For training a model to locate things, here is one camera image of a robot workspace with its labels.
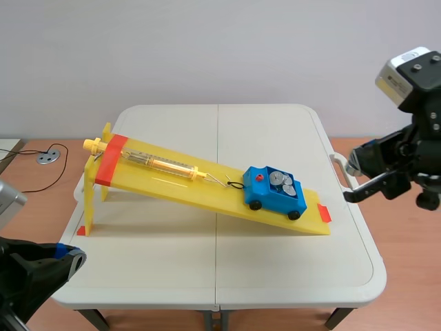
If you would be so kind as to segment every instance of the red corner marker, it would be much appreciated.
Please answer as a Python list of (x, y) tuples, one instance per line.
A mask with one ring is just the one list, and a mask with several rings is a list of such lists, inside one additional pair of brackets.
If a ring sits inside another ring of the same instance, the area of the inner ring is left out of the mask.
[(85, 236), (85, 227), (84, 226), (80, 226), (78, 231), (76, 231), (76, 235), (77, 236)]
[(329, 214), (328, 208), (325, 205), (320, 205), (317, 203), (318, 211), (320, 216), (322, 217), (322, 221), (325, 223), (329, 223), (332, 221), (331, 215)]

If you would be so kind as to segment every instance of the black wheel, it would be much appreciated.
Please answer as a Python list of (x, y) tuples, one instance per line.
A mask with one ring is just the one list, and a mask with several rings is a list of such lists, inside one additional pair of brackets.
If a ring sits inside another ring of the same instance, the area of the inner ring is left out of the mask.
[(249, 209), (259, 210), (262, 208), (262, 203), (259, 200), (254, 200), (249, 203)]
[(416, 205), (426, 210), (437, 210), (440, 206), (440, 198), (438, 194), (425, 190), (416, 198)]
[(296, 219), (300, 218), (300, 213), (298, 211), (295, 212), (289, 212), (288, 213), (288, 218), (292, 221), (295, 221)]

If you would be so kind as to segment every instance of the yellow ramp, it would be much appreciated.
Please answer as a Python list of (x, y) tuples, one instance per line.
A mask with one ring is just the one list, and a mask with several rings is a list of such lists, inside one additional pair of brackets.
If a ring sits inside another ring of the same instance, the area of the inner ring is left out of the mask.
[[(225, 175), (228, 175), (232, 181), (240, 183), (243, 181), (244, 170), (233, 169), (133, 139), (128, 139), (125, 147), (198, 166), (199, 171), (208, 172), (223, 183), (227, 182)], [(100, 162), (101, 160), (98, 159), (93, 168), (97, 169)], [(212, 183), (202, 178), (191, 181), (185, 177), (146, 168), (122, 157), (116, 165), (111, 186), (290, 230), (312, 234), (329, 234), (329, 226), (322, 221), (317, 207), (317, 203), (320, 202), (318, 195), (311, 190), (303, 190), (308, 206), (306, 212), (298, 220), (290, 221), (287, 215), (268, 210), (250, 210), (248, 205), (244, 203), (242, 190), (224, 188), (218, 183)]]

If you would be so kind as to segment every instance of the table leg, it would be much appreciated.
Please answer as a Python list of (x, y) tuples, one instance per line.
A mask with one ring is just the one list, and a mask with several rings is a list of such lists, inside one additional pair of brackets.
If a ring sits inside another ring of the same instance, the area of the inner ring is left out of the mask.
[(222, 310), (220, 312), (220, 331), (228, 331), (229, 313), (233, 310)]
[(204, 328), (205, 331), (214, 330), (213, 312), (211, 310), (201, 310), (204, 316)]
[(110, 329), (107, 321), (97, 309), (77, 310), (82, 314), (98, 331), (108, 331)]
[(200, 310), (204, 316), (205, 331), (214, 331), (214, 327), (219, 325), (220, 331), (228, 331), (228, 318), (229, 313), (233, 310), (221, 310), (220, 319), (213, 318), (213, 312), (211, 310)]
[(350, 314), (350, 312), (354, 310), (354, 308), (337, 308), (335, 309), (331, 316), (328, 318), (328, 320), (325, 323), (325, 326), (333, 330), (347, 315)]

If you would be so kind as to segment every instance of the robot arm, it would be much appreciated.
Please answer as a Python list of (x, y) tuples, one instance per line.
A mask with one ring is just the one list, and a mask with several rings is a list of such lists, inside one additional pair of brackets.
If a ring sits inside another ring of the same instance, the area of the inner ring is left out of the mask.
[(352, 150), (347, 172), (371, 180), (344, 193), (357, 203), (381, 191), (394, 199), (422, 187), (416, 203), (427, 210), (440, 205), (441, 194), (441, 54), (419, 47), (388, 61), (376, 79), (377, 86), (412, 124)]
[[(26, 202), (0, 181), (0, 229)], [(35, 311), (84, 264), (85, 253), (62, 243), (0, 237), (0, 330), (28, 330)]]

